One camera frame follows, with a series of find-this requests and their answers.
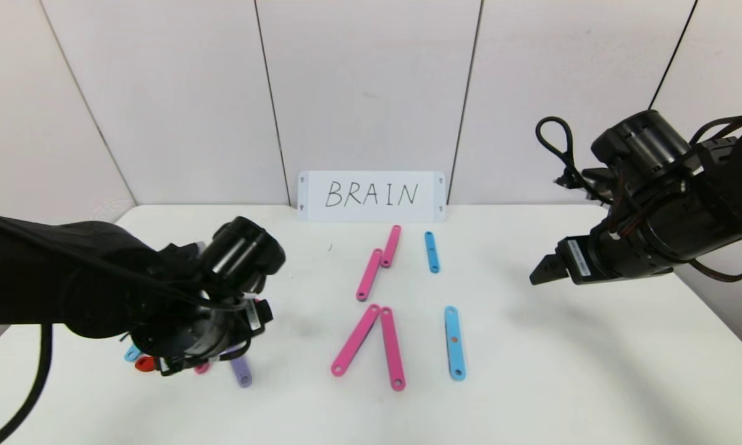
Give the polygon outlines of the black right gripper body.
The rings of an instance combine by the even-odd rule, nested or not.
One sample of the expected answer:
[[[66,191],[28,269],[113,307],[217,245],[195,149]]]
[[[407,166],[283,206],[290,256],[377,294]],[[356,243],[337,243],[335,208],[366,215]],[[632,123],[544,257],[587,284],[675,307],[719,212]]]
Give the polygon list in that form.
[[[630,281],[658,271],[658,237],[649,226],[616,239],[608,223],[600,223],[588,235],[561,240],[556,252],[577,285]]]

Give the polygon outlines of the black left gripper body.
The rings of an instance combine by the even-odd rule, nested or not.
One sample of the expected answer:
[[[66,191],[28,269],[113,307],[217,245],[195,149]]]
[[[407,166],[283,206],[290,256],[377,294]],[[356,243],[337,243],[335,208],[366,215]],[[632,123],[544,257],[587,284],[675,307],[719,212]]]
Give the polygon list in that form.
[[[274,320],[269,302],[246,300],[243,310],[211,313],[204,334],[196,341],[196,363],[231,361],[244,357],[252,340]]]

